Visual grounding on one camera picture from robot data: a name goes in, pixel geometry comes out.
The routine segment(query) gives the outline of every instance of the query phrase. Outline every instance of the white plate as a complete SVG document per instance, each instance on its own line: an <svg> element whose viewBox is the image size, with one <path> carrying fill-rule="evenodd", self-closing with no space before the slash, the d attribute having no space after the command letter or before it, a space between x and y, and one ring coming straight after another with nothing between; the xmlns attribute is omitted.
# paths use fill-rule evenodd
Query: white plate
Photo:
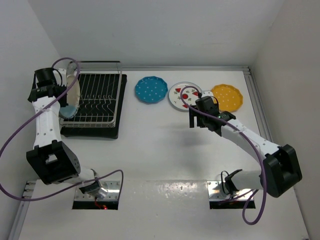
<svg viewBox="0 0 320 240"><path fill-rule="evenodd" d="M186 86L193 86L196 87L199 92L202 92L201 88L188 81L182 81L178 82L175 85L173 85L169 91L169 101L170 103L177 109L183 112L188 112L189 109L188 107L181 101L180 99L180 92L181 90L186 87ZM189 104L189 105L195 105L196 100L198 99L198 94L197 91L193 88L187 88L183 92L184 100Z"/></svg>
<svg viewBox="0 0 320 240"><path fill-rule="evenodd" d="M69 87L70 84L74 81L74 79L75 76L69 75L66 78L66 86ZM79 108L80 94L80 84L77 80L66 94L66 102L68 103L68 106L60 108L60 117L62 117L63 119L72 119L77 114Z"/></svg>

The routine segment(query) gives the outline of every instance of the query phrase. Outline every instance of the wire rack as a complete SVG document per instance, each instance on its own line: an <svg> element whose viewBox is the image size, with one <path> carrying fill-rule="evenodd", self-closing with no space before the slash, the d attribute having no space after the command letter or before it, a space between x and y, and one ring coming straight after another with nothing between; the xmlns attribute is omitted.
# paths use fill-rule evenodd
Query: wire rack
<svg viewBox="0 0 320 240"><path fill-rule="evenodd" d="M113 128L116 124L122 69L116 62L116 71L80 70L80 100L76 115L71 119L61 119L67 128Z"/></svg>

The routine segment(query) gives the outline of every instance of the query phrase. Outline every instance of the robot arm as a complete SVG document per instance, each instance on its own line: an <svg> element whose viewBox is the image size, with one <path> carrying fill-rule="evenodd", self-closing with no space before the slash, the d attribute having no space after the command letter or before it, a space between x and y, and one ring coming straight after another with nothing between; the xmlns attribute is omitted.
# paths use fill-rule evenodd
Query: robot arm
<svg viewBox="0 0 320 240"><path fill-rule="evenodd" d="M272 143L248 129L230 112L224 111L220 113L219 104L214 103L210 96L200 97L195 103L196 106L192 106L195 109L223 119L237 127L239 131L234 130L225 123L203 116L192 109L189 110L191 128L195 126L194 118L196 117L198 127L208 128L219 136L232 141L259 163L256 152L243 136L240 135L240 132L250 139L263 159L269 195L277 198L302 179L298 158L293 147L289 145L279 146ZM263 189L260 173L260 171L236 170L225 178L225 188L230 194L242 189Z"/></svg>
<svg viewBox="0 0 320 240"><path fill-rule="evenodd" d="M42 68L35 71L32 90L28 101L32 103L34 111L43 111L36 118L36 137L33 150L26 153L26 159L47 185L59 183L78 183L97 178L93 169L82 167L77 156L61 139L59 126L60 107L67 106L67 96L64 96L50 108L45 106L54 101L65 89L57 85L53 68ZM104 198L106 190L99 181L85 183L80 188L82 193L95 198Z"/></svg>

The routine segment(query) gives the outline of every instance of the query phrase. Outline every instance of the blue plate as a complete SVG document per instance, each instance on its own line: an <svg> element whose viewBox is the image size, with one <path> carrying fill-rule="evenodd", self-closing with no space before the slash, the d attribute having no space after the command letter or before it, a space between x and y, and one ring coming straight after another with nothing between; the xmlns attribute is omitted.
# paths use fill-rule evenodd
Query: blue plate
<svg viewBox="0 0 320 240"><path fill-rule="evenodd" d="M157 76L146 76L135 85L136 97L146 104L156 104L166 97L167 83Z"/></svg>

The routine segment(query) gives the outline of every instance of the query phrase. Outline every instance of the scalloped plate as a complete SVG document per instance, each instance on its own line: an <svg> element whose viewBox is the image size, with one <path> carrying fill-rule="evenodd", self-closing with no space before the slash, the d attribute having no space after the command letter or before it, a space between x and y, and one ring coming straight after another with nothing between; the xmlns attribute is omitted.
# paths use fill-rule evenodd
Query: scalloped plate
<svg viewBox="0 0 320 240"><path fill-rule="evenodd" d="M235 112L244 103L244 97L241 92L232 85L216 85L211 89L211 92L218 99L221 111Z"/></svg>
<svg viewBox="0 0 320 240"><path fill-rule="evenodd" d="M166 97L167 83L157 76L145 76L135 85L136 97L146 104L156 104Z"/></svg>

